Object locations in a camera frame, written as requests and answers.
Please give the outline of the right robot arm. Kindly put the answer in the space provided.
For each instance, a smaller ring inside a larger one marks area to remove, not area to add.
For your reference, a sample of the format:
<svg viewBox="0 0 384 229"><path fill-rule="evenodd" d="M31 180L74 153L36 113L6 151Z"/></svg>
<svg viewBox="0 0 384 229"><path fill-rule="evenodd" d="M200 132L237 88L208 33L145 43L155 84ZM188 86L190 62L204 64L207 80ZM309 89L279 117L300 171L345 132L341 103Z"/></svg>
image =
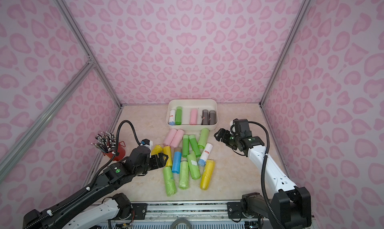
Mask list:
<svg viewBox="0 0 384 229"><path fill-rule="evenodd" d="M250 131L232 134L220 129L214 135L233 150L239 150L257 166L264 180L261 193L249 193L242 196L235 205L228 203L230 219L269 219L274 229L304 229L312 224L311 195L305 187L299 188L277 163L268 156L267 145L260 137L252 136Z"/></svg>

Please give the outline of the pink roll with white label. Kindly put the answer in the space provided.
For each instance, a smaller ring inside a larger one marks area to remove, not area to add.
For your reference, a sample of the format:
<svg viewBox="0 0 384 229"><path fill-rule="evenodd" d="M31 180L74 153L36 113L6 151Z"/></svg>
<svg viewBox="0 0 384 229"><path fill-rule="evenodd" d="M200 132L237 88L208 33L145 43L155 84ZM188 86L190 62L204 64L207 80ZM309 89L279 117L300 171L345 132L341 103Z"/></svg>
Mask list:
<svg viewBox="0 0 384 229"><path fill-rule="evenodd" d="M190 112L190 125L196 125L198 121L198 109L191 109Z"/></svg>

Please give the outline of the yellow trash bag roll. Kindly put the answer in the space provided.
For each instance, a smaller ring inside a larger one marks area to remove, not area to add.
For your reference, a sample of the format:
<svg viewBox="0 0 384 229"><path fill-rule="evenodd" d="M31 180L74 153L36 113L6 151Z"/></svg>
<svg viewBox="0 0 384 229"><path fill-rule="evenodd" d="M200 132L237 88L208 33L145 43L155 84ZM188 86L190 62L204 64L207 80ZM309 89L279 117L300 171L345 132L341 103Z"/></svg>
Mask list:
<svg viewBox="0 0 384 229"><path fill-rule="evenodd" d="M151 152L151 155L154 156L154 155L158 155L159 153L162 153L163 152L163 147L161 145L156 145L152 152Z"/></svg>
<svg viewBox="0 0 384 229"><path fill-rule="evenodd" d="M172 149L170 146L165 146L163 147L163 153L167 155L167 162L166 162L166 167L172 167L173 166L173 161L172 161Z"/></svg>

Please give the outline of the green trash bag roll left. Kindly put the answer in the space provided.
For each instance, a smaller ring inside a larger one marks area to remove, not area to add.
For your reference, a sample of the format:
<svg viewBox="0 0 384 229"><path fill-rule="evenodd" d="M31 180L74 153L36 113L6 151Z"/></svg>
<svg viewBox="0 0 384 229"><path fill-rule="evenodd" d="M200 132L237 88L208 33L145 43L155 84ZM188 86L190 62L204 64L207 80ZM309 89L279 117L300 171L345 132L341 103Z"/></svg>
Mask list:
<svg viewBox="0 0 384 229"><path fill-rule="evenodd" d="M182 157L186 158L190 153L190 140L188 135L183 135Z"/></svg>

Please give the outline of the pink trash bag roll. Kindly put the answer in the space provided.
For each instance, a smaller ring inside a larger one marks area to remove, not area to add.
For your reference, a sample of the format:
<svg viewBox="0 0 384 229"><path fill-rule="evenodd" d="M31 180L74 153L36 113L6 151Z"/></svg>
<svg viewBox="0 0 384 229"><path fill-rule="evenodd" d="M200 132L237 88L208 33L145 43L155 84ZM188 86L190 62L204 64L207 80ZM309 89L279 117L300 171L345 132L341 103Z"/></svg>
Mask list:
<svg viewBox="0 0 384 229"><path fill-rule="evenodd" d="M170 129L166 138L163 141L164 146L170 146L173 141L175 135L177 133L177 129Z"/></svg>
<svg viewBox="0 0 384 229"><path fill-rule="evenodd" d="M171 148L177 148L181 141L183 140L183 136L185 135L184 130L177 130L174 138L172 139L172 142L170 143Z"/></svg>

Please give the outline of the pink trash bag roll left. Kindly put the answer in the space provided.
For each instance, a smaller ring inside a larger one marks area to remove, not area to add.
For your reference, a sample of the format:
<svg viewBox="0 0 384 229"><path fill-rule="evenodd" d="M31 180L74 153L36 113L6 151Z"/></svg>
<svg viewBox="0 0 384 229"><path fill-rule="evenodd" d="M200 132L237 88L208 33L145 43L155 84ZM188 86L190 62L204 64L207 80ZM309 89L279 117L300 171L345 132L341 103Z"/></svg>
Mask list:
<svg viewBox="0 0 384 229"><path fill-rule="evenodd" d="M177 129L170 129L166 138L163 141L164 146L170 146L173 141L175 135L177 133Z"/></svg>

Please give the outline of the light green roll front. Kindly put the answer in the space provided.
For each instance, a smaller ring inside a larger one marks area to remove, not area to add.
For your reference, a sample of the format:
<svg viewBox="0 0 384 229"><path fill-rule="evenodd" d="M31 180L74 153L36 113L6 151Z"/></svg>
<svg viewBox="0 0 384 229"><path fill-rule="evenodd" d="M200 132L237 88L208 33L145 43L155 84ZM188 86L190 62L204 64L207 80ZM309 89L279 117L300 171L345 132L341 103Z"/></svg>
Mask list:
<svg viewBox="0 0 384 229"><path fill-rule="evenodd" d="M189 188L189 164L187 161L180 163L179 188L182 190Z"/></svg>

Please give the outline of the large yellow roll front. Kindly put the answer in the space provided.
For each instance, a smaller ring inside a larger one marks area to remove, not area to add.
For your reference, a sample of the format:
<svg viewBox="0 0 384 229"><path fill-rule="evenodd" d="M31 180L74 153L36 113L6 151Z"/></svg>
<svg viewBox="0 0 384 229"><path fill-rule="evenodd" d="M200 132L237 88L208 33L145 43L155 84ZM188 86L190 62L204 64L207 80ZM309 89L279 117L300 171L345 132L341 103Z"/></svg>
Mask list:
<svg viewBox="0 0 384 229"><path fill-rule="evenodd" d="M206 191L209 188L210 182L211 182L211 179L212 179L212 176L213 176L213 172L214 172L214 169L215 169L215 165L216 165L215 161L207 160L205 168L204 168L204 172L203 172L203 175L202 175L202 178L201 178L200 188L202 190Z"/></svg>

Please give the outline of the grey trash bag roll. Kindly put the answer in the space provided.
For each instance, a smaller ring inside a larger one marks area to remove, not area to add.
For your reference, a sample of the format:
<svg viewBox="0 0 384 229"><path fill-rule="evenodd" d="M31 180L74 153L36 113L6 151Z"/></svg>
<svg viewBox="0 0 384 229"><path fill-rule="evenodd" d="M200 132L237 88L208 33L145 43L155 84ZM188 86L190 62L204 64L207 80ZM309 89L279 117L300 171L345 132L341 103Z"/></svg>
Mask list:
<svg viewBox="0 0 384 229"><path fill-rule="evenodd" d="M209 111L204 109L202 111L202 122L201 125L209 125Z"/></svg>
<svg viewBox="0 0 384 229"><path fill-rule="evenodd" d="M217 113L215 110L209 111L209 125L215 125L217 123Z"/></svg>

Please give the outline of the white roll with blue end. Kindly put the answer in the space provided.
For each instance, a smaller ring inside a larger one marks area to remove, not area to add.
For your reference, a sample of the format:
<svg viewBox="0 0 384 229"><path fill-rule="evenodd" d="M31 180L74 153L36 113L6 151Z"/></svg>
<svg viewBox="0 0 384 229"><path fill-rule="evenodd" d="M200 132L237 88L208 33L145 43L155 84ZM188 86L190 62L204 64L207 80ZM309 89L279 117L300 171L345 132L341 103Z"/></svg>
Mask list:
<svg viewBox="0 0 384 229"><path fill-rule="evenodd" d="M204 167L207 163L207 160L212 152L213 145L210 143L207 143L205 148L203 149L203 152L199 158L198 165L201 167Z"/></svg>

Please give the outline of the light green roll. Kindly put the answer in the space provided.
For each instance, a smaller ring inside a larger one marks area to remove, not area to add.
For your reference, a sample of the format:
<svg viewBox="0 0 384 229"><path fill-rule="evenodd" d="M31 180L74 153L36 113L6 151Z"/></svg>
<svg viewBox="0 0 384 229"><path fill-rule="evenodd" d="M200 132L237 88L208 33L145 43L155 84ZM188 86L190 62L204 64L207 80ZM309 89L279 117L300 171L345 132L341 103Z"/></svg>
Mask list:
<svg viewBox="0 0 384 229"><path fill-rule="evenodd" d="M189 164L187 161L180 163L179 188L182 190L189 188Z"/></svg>
<svg viewBox="0 0 384 229"><path fill-rule="evenodd" d="M201 173L195 152L191 152L189 155L187 155L187 161L192 179L198 180L201 177Z"/></svg>
<svg viewBox="0 0 384 229"><path fill-rule="evenodd" d="M198 141L198 147L199 149L203 150L206 147L207 140L209 137L210 130L207 128L203 128L200 133L199 141Z"/></svg>

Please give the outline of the bright green roll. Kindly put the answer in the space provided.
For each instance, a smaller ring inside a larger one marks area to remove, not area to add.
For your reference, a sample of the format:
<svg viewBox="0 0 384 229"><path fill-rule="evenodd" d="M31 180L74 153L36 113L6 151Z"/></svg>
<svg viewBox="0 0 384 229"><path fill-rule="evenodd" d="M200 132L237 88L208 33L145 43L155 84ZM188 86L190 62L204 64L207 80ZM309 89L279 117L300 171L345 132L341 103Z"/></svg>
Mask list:
<svg viewBox="0 0 384 229"><path fill-rule="evenodd" d="M175 124L181 125L183 119L183 108L181 106L178 106L176 108L176 115L175 115Z"/></svg>

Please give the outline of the green trash bag roll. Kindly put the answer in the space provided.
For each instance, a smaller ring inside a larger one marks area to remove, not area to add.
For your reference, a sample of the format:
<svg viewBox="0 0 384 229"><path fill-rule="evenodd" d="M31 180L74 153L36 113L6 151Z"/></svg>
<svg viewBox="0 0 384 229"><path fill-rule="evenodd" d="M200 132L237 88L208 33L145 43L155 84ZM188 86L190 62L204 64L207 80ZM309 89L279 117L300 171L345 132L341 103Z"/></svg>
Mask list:
<svg viewBox="0 0 384 229"><path fill-rule="evenodd" d="M186 158L190 153L190 140L188 135L183 135L182 157Z"/></svg>
<svg viewBox="0 0 384 229"><path fill-rule="evenodd" d="M196 136L195 135L189 135L189 141L190 141L192 150L195 153L196 157L197 158L200 157L201 156L201 151L199 149L198 142L196 140Z"/></svg>

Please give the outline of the green trash bag roll right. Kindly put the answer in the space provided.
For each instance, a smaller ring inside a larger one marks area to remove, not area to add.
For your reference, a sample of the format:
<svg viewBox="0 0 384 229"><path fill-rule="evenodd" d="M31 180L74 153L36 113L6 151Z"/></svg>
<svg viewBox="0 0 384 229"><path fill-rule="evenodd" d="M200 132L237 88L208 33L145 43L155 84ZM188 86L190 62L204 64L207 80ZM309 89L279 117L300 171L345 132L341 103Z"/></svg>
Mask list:
<svg viewBox="0 0 384 229"><path fill-rule="evenodd" d="M201 151L199 149L198 142L196 140L196 136L195 135L189 135L189 141L190 141L192 150L195 153L196 157L197 158L200 157L201 156Z"/></svg>

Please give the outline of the blue trash bag roll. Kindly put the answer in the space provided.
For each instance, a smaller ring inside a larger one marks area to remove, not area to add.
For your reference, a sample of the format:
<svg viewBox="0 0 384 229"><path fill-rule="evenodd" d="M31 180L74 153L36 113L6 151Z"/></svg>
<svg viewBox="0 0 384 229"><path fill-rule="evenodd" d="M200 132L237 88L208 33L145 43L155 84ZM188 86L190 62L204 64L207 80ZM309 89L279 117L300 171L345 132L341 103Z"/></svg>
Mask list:
<svg viewBox="0 0 384 229"><path fill-rule="evenodd" d="M182 159L182 149L180 147L177 147L175 148L174 156L173 156L172 172L174 174L180 173L181 159Z"/></svg>

